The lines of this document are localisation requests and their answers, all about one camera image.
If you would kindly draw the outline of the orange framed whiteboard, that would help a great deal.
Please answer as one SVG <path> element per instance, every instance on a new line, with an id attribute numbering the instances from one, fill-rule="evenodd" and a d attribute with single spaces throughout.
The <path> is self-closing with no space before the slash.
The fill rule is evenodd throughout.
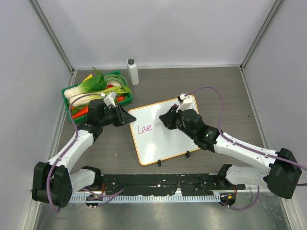
<path id="1" fill-rule="evenodd" d="M 175 104 L 179 105 L 177 98 L 128 111 L 136 118 L 130 123 L 130 129 L 141 165 L 150 165 L 200 149 L 183 132 L 167 129 L 159 119 Z"/>

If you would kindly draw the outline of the white marker purple cap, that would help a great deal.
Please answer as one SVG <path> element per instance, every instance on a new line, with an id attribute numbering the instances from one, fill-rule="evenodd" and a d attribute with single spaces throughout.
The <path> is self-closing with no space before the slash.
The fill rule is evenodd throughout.
<path id="1" fill-rule="evenodd" d="M 170 110 L 172 110 L 172 109 L 176 109 L 178 107 L 178 105 L 175 103 L 175 104 L 173 104 L 171 107 L 170 107 L 170 109 L 168 110 L 168 111 L 170 111 Z M 162 121 L 161 121 L 161 119 L 158 117 L 158 119 L 156 120 L 156 122 L 155 122 L 155 125 L 158 125 L 159 123 L 161 123 Z"/>

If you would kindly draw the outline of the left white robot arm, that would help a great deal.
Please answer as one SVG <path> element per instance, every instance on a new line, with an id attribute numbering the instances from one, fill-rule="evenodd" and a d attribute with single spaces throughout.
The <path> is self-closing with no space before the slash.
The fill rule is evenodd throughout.
<path id="1" fill-rule="evenodd" d="M 97 191 L 102 185 L 101 170 L 84 166 L 78 172 L 72 168 L 83 153 L 94 144 L 108 125 L 120 127 L 136 121 L 120 104 L 107 105 L 102 99 L 92 100 L 87 118 L 81 122 L 69 142 L 48 162 L 34 167 L 32 199 L 50 204 L 57 211 L 65 207 L 71 196 L 86 188 Z"/>

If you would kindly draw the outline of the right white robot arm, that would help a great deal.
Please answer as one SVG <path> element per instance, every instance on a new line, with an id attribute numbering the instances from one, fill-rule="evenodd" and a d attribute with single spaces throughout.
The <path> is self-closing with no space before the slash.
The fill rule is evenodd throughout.
<path id="1" fill-rule="evenodd" d="M 242 142 L 229 134 L 203 122 L 193 109 L 178 111 L 173 105 L 159 119 L 169 129 L 178 129 L 202 150 L 236 158 L 249 167 L 224 165 L 217 176 L 217 185 L 228 189 L 232 185 L 249 184 L 268 188 L 275 195 L 291 199 L 299 186 L 302 165 L 285 148 L 279 151 L 260 148 Z"/>

